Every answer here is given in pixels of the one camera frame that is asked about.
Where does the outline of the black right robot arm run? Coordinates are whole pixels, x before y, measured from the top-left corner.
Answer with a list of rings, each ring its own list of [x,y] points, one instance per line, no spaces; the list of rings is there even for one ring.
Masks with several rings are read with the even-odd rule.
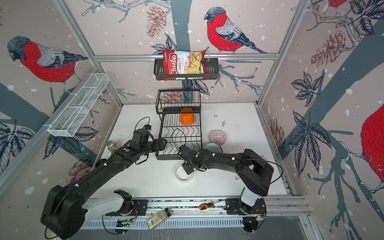
[[[207,149],[194,151],[183,145],[179,147],[178,157],[184,160],[183,168],[188,175],[208,169],[228,171],[237,174],[253,193],[262,197],[268,195],[274,168],[250,149],[237,154],[224,154]]]

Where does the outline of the orange glass bowl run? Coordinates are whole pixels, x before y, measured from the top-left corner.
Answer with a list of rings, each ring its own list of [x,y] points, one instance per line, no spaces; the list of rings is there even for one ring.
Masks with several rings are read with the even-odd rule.
[[[189,126],[195,123],[195,117],[192,108],[185,108],[181,110],[180,122],[182,125]]]

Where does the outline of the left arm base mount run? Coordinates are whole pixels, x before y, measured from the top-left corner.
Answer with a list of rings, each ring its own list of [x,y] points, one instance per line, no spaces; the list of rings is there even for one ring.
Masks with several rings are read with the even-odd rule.
[[[114,210],[107,213],[108,217],[120,217],[120,216],[132,216],[132,217],[141,217],[146,215],[148,200],[144,199],[134,199],[133,196],[127,193],[124,190],[115,190],[115,197],[118,197],[118,201],[122,202],[121,205],[118,205],[118,208],[113,208]]]

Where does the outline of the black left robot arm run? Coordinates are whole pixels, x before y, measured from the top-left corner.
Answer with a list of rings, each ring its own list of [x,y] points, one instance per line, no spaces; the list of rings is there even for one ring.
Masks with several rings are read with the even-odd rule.
[[[87,200],[100,187],[131,165],[139,165],[140,157],[165,150],[167,140],[154,139],[147,128],[135,130],[126,142],[89,174],[64,187],[53,187],[47,196],[41,223],[59,238],[72,237],[89,219]]]

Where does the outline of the white ceramic bowl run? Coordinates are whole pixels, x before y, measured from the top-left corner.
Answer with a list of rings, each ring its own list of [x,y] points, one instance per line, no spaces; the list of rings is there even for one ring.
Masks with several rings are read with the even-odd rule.
[[[183,168],[183,163],[180,162],[175,166],[174,175],[179,182],[187,183],[193,178],[194,173],[188,175]]]

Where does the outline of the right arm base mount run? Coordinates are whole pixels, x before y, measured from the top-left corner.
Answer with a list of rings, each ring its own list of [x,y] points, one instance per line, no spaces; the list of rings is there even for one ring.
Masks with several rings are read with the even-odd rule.
[[[253,206],[248,206],[240,199],[225,199],[225,207],[228,215],[239,215],[242,217],[243,229],[247,233],[254,233],[267,218],[266,203],[263,197],[256,200]]]

